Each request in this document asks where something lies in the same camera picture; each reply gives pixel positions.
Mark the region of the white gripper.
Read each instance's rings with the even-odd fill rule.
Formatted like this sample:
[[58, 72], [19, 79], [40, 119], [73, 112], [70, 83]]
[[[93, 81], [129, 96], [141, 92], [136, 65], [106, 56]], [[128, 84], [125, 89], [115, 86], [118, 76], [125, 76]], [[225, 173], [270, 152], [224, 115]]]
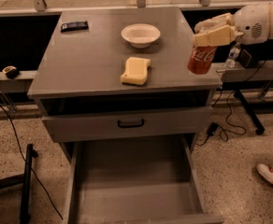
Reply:
[[[227, 25], [231, 24], [232, 18], [236, 28]], [[270, 4], [248, 5], [234, 15], [224, 13], [200, 21], [194, 31], [196, 34], [192, 37], [192, 43], [195, 47], [229, 45], [236, 38], [237, 42], [243, 45], [264, 43], [269, 39], [270, 33]]]

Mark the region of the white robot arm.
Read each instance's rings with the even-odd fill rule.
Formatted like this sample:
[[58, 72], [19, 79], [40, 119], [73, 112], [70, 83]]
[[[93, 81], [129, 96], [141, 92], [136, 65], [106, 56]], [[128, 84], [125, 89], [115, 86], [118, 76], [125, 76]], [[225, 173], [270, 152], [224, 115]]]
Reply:
[[273, 39], [273, 1], [247, 5], [199, 22], [192, 37], [196, 47], [219, 47], [237, 41], [243, 45]]

